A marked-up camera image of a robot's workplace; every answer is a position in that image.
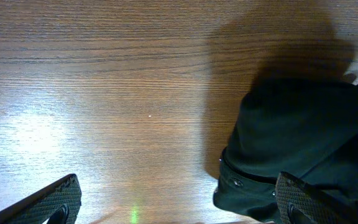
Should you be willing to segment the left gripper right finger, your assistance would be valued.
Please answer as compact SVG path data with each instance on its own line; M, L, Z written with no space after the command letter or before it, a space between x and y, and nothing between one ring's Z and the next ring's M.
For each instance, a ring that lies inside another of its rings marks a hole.
M358 208L287 172L278 175L275 198L284 224L358 224Z

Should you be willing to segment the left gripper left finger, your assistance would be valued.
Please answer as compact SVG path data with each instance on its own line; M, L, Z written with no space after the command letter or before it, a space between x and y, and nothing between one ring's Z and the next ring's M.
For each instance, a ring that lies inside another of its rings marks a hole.
M68 174L0 211L0 224L74 223L81 207L76 174Z

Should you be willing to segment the black t-shirt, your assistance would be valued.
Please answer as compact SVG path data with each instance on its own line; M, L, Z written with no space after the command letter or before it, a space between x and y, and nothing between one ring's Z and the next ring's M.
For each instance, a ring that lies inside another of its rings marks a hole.
M213 203L279 223L281 172L358 208L358 85L283 78L246 94L221 154Z

